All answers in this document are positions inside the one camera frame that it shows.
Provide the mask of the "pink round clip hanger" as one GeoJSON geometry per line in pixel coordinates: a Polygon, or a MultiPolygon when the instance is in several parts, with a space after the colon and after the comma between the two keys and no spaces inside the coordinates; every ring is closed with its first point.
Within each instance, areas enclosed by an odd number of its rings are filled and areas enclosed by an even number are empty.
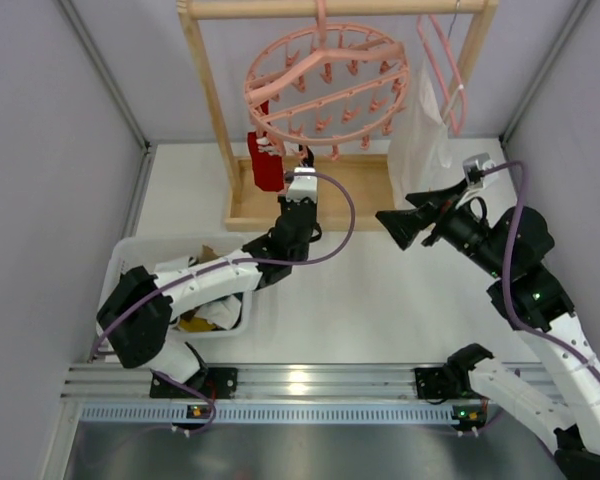
{"type": "Polygon", "coordinates": [[[323,147],[333,158],[348,142],[368,148],[376,131],[388,134],[410,81],[404,44],[374,27],[333,22],[327,5],[315,4],[315,22],[265,47],[244,83],[248,116],[258,137],[279,155],[295,146],[323,147]],[[261,127],[256,108],[269,101],[261,127]]]}

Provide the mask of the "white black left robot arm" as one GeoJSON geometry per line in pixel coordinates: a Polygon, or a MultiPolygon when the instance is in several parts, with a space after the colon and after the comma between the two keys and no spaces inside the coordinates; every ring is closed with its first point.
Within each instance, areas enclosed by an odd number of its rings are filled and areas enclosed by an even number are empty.
{"type": "Polygon", "coordinates": [[[149,368],[200,389],[208,367],[193,345],[171,329],[182,314],[199,310],[215,325],[231,328],[242,314],[244,293],[264,289],[291,274],[319,239],[317,203],[283,199],[267,233],[216,260],[180,270],[128,270],[96,315],[122,366],[149,368]]]}

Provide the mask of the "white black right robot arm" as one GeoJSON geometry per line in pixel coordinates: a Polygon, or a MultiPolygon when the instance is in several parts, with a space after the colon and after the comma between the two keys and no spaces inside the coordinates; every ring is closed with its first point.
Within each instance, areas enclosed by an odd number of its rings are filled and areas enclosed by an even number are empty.
{"type": "Polygon", "coordinates": [[[562,399],[551,400],[478,343],[440,367],[417,369],[418,396],[491,400],[536,436],[566,478],[600,479],[600,362],[574,303],[542,263],[555,245],[547,222],[516,204],[490,224],[484,213],[474,213],[468,192],[461,181],[413,193],[407,197],[412,209],[379,211],[376,218],[401,250],[429,229],[423,246],[444,240],[489,274],[491,304],[535,353],[562,399]]]}

